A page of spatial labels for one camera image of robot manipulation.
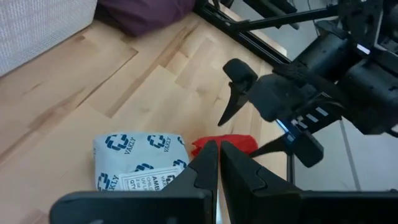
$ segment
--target white sticker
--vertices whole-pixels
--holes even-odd
[[[120,190],[162,190],[182,171],[180,166],[119,174]]]

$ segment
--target red fabric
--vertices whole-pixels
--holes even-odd
[[[192,151],[193,156],[197,156],[200,150],[205,146],[208,141],[215,140],[217,142],[218,148],[220,148],[221,141],[229,141],[235,147],[246,154],[250,154],[253,151],[258,149],[258,145],[256,140],[249,135],[242,135],[242,134],[226,134],[224,136],[209,136],[203,137],[192,144],[197,148]]]

